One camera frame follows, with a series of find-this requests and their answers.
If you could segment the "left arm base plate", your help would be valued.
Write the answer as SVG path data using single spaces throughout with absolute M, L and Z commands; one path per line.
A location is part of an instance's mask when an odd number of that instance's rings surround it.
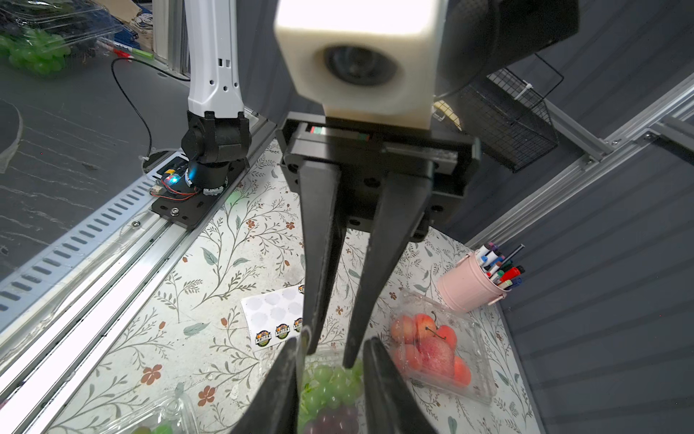
M 232 183 L 242 177 L 247 166 L 244 160 L 232 162 L 222 192 L 219 195 L 206 195 L 202 188 L 187 184 L 188 158 L 182 152 L 175 152 L 150 173 L 154 178 L 154 185 L 149 188 L 149 194 L 154 199 L 150 211 L 191 231 L 202 223 L 215 205 L 222 202 L 222 195 L 232 190 Z

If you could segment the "clear box red fruit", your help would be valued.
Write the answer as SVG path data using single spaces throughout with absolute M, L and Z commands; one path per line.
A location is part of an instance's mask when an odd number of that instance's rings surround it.
M 496 386 L 472 320 L 419 294 L 398 299 L 388 329 L 390 355 L 405 378 L 489 405 Z

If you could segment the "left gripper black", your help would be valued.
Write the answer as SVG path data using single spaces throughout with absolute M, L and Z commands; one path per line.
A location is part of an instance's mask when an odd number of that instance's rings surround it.
M 352 368 L 372 311 L 410 242 L 452 222 L 479 169 L 482 142 L 422 130 L 291 112 L 276 132 L 281 166 L 300 197 L 305 244 L 303 325 L 316 351 L 346 228 L 370 231 L 343 366 Z

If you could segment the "yellow sticky notes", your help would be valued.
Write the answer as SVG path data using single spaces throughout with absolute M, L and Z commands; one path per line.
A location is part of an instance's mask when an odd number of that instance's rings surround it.
M 433 116 L 439 122 L 448 119 L 458 130 L 463 130 L 463 123 L 454 110 L 445 101 L 436 101 L 433 105 Z

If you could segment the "clear box green black grapes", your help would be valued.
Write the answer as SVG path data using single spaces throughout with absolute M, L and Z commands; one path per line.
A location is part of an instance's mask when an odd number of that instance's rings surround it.
M 191 400 L 169 393 L 107 425 L 101 433 L 198 433 Z

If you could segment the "pink pen cup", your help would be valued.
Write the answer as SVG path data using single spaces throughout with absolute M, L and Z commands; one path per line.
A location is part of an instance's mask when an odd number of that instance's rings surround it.
M 459 312 L 502 301 L 522 285 L 526 270 L 513 258 L 523 249 L 521 244 L 509 254 L 503 254 L 496 244 L 487 242 L 466 253 L 437 281 L 439 296 L 448 307 Z

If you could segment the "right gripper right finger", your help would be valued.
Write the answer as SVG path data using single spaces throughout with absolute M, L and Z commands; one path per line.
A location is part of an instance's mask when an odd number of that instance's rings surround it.
M 379 338 L 363 344 L 363 381 L 369 433 L 436 433 Z

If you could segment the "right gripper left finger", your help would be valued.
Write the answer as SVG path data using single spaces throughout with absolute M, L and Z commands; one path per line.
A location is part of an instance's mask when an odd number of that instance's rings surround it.
M 299 392 L 296 338 L 285 342 L 247 410 L 231 429 L 238 433 L 296 433 Z

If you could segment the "clear box mixed grapes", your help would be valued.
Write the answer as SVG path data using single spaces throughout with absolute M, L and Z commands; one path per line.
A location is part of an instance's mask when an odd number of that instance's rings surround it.
M 343 366 L 343 353 L 334 349 L 305 358 L 297 433 L 365 433 L 363 360 Z

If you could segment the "white sticker sheet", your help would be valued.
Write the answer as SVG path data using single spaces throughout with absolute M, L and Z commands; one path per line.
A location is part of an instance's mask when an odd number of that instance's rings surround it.
M 303 327 L 304 286 L 277 289 L 241 301 L 249 343 L 256 351 L 298 336 Z

